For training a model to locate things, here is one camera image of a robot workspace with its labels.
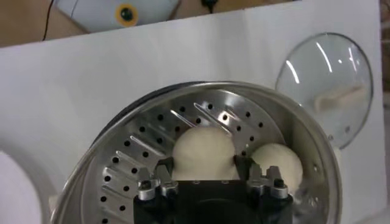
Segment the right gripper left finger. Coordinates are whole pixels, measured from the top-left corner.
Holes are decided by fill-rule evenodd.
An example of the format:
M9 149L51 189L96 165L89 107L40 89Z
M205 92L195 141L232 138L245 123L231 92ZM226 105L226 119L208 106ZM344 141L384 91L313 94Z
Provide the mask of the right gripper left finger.
M150 201L157 196L169 199L175 198L179 192L179 183L172 179L173 168L173 157L160 160L153 172L142 167L137 178L138 199Z

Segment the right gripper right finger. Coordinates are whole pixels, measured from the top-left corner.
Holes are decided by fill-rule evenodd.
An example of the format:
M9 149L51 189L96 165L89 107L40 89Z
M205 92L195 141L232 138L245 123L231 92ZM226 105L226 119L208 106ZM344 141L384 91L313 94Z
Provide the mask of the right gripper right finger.
M288 187L277 166L270 166L263 175L260 165L252 158L235 155L233 160L239 179L245 181L251 191L255 191L260 197L269 195L278 200L288 198Z

